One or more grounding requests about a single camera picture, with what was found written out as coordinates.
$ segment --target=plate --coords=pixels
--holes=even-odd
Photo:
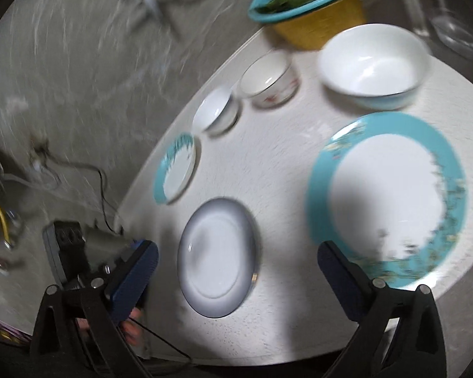
[[[246,208],[217,198],[201,205],[185,226],[177,273],[197,313],[221,318],[235,311],[256,281],[256,233]]]
[[[169,203],[176,199],[189,183],[196,161],[195,139],[180,134],[161,159],[154,179],[154,200]]]
[[[316,243],[333,240],[370,278],[404,287],[454,248],[467,192],[443,135],[400,112],[358,119],[336,133],[312,171],[307,216]]]

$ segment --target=yellow object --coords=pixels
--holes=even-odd
[[[0,208],[0,222],[2,224],[3,238],[5,239],[7,244],[10,244],[9,229],[7,227],[7,221],[5,220],[5,215],[3,214],[3,211],[1,208]]]
[[[300,49],[319,50],[339,32],[365,22],[360,0],[336,0],[307,14],[272,24],[272,27]]]

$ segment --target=blue gripper pad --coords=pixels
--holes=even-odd
[[[333,242],[324,242],[319,246],[317,263],[347,318],[360,322],[368,312],[368,298],[371,295],[371,289],[365,288],[368,277],[359,266],[350,263]]]
[[[144,240],[135,242],[132,249],[138,249],[143,242]],[[156,270],[158,261],[158,247],[155,243],[150,242],[149,247],[147,247],[142,256],[112,293],[109,313],[115,325],[129,317],[131,310],[133,310],[133,307],[137,304],[140,295],[147,287],[154,270]]]

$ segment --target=metal screw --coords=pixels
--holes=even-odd
[[[101,277],[91,280],[91,287],[98,288],[100,286],[103,286],[103,279]]]
[[[431,292],[431,289],[425,284],[421,284],[419,290],[421,290],[423,294],[429,294]]]
[[[382,279],[373,279],[372,280],[372,284],[376,287],[376,288],[384,288],[387,284],[385,284],[385,281],[382,280]]]
[[[49,294],[49,295],[53,295],[55,292],[58,291],[58,286],[52,284],[50,285],[49,287],[47,287],[46,289],[46,293]]]

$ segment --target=small white bowl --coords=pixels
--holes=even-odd
[[[220,135],[230,129],[238,115],[238,102],[228,87],[218,87],[203,100],[193,118],[193,133]]]
[[[430,69],[430,50],[415,34],[365,24],[335,35],[319,53],[319,77],[329,88],[374,110],[414,102]]]
[[[291,98],[300,79],[284,50],[273,51],[254,62],[240,80],[240,93],[261,108],[283,104]]]

